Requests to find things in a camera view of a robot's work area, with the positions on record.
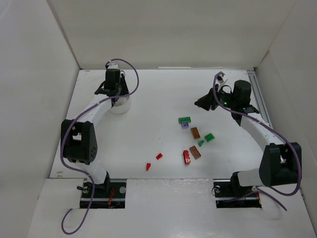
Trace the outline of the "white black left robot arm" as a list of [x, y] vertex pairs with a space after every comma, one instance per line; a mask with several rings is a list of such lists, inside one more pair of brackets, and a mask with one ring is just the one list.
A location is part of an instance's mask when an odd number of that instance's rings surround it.
[[107, 112], [123, 114], [130, 107], [131, 99], [124, 71], [110, 68], [105, 71], [105, 80], [80, 118], [77, 121], [65, 119], [61, 124], [62, 164], [70, 170], [93, 178], [96, 189], [109, 191], [110, 178], [96, 158], [98, 146], [95, 127]]

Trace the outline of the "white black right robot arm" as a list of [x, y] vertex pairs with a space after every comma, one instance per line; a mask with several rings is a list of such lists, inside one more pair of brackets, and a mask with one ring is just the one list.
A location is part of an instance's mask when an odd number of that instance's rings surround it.
[[300, 188], [302, 178], [302, 148], [297, 142], [289, 142], [274, 131], [251, 105], [251, 84], [238, 80], [230, 92], [224, 91], [224, 82], [219, 80], [213, 88], [194, 104], [206, 111], [218, 106], [229, 111], [236, 123], [246, 130], [263, 151], [259, 168], [234, 172], [229, 182], [222, 182], [221, 197], [242, 197], [247, 190], [259, 192], [261, 186], [276, 191], [276, 186], [295, 184], [292, 192], [280, 191], [283, 196], [293, 196]]

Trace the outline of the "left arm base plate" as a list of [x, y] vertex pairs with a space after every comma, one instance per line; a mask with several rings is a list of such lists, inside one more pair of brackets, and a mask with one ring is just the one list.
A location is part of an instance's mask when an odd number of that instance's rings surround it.
[[[91, 209], [124, 209], [126, 196], [126, 180], [111, 180], [109, 191], [101, 188], [95, 188]], [[80, 208], [88, 208], [92, 185], [90, 182], [85, 182], [82, 186], [77, 186], [81, 191]]]

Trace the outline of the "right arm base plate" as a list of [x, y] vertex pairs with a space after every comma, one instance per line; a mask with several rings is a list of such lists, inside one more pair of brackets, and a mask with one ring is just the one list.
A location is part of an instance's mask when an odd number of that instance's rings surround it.
[[216, 208], [262, 208], [260, 196], [252, 186], [233, 188], [229, 179], [214, 179], [211, 193]]

